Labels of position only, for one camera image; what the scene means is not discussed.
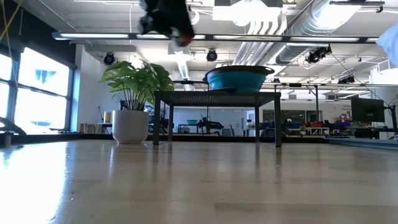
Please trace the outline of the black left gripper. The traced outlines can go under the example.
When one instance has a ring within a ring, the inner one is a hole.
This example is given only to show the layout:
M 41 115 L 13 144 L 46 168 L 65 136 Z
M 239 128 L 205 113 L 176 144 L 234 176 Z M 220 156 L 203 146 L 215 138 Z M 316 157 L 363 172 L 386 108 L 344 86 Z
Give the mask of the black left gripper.
M 139 19 L 141 35 L 157 32 L 170 35 L 170 39 L 194 38 L 185 0 L 140 0 L 139 6 L 145 14 Z

